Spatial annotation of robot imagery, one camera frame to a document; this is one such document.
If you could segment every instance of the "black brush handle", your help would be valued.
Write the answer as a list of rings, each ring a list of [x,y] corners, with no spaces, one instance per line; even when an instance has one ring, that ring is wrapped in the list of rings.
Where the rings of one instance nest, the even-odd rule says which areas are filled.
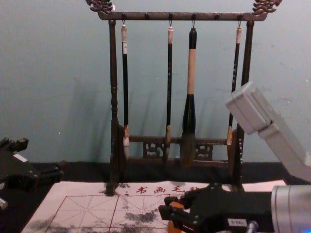
[[[128,80],[127,80],[127,28],[123,24],[122,33],[122,63],[123,63],[123,94],[124,94],[124,125],[128,125]]]
[[[242,30],[240,27],[237,29],[237,40],[235,45],[235,55],[234,55],[234,66],[233,66],[233,77],[232,77],[232,87],[231,92],[235,91],[237,85],[237,73],[238,73],[238,64],[239,64],[239,51],[240,51],[240,41],[241,41]],[[233,115],[229,115],[229,127],[232,127]]]
[[[168,30],[168,69],[167,69],[167,112],[166,126],[171,125],[171,104],[172,104],[172,54],[173,54],[173,27]]]

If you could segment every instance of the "carved panel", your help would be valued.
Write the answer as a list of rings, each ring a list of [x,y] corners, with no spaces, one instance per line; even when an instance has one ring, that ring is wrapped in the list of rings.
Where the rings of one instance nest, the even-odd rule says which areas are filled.
[[[143,143],[143,158],[158,159],[163,156],[164,143]]]
[[[261,14],[265,13],[272,13],[276,11],[274,6],[279,6],[282,2],[282,0],[255,0],[254,3],[254,14],[259,16]]]
[[[102,11],[105,14],[110,14],[112,11],[112,2],[110,0],[86,0],[87,4],[93,5],[90,7],[91,11]]]
[[[196,145],[195,160],[211,161],[213,159],[213,145]]]

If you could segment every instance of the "brush handle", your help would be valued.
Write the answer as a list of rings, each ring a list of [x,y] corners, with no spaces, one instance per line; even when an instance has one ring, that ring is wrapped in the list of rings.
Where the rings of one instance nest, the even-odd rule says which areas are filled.
[[[237,84],[237,73],[238,73],[241,34],[242,34],[242,29],[240,27],[238,27],[237,28],[237,39],[236,39],[236,45],[235,45],[235,55],[234,55],[234,66],[233,66],[233,77],[232,77],[231,92],[235,91],[236,84]],[[230,113],[230,115],[229,115],[229,127],[232,127],[232,122],[233,122],[233,116]]]
[[[124,125],[128,125],[128,81],[127,81],[127,28],[123,24],[122,37],[122,63],[123,63],[123,93],[124,93]]]
[[[166,132],[164,162],[170,154],[171,144],[171,105],[172,105],[172,54],[173,54],[173,32],[172,26],[168,29],[168,68],[167,68],[167,110],[166,110]]]
[[[171,124],[171,102],[172,102],[172,54],[173,54],[173,27],[168,30],[168,69],[167,69],[167,114],[166,125]]]
[[[196,40],[197,32],[192,28],[189,33],[189,60],[188,60],[188,85],[187,99],[183,117],[183,132],[195,132],[195,107],[194,107],[194,82],[196,67]]]

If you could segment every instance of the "white label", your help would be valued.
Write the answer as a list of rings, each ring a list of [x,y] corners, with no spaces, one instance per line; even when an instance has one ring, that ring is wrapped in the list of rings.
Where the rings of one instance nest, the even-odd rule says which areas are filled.
[[[22,161],[23,163],[27,162],[27,159],[25,159],[23,156],[21,156],[20,154],[14,154],[13,155],[15,158],[19,159],[20,161]]]
[[[246,219],[228,218],[228,223],[232,227],[247,227]]]
[[[127,42],[122,43],[122,52],[123,54],[127,54]]]

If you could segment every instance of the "ink stain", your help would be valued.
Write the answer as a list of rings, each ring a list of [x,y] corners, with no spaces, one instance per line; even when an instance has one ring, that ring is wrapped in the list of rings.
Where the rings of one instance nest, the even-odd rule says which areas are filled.
[[[111,233],[153,233],[150,227],[142,227],[136,224],[121,224],[123,227],[120,231],[112,231]]]
[[[106,190],[99,191],[99,193],[106,194]],[[114,196],[120,196],[120,194],[115,191],[115,195]]]
[[[129,209],[129,207],[128,207],[128,200],[126,198],[124,198],[122,209]]]
[[[131,186],[129,186],[128,183],[120,183],[120,184],[119,184],[119,187],[120,187],[120,188],[130,188]]]
[[[186,183],[185,182],[176,182],[176,181],[170,181],[170,183],[174,186],[184,186]]]
[[[135,221],[135,224],[140,224],[142,222],[153,222],[156,219],[157,209],[152,210],[151,212],[147,212],[145,214],[133,214],[126,213],[125,218],[130,221]]]
[[[50,228],[48,233],[72,233],[70,228]]]
[[[52,220],[53,220],[53,216],[46,220],[35,220],[29,223],[29,227],[34,232],[39,231],[39,230],[45,230],[49,227]]]

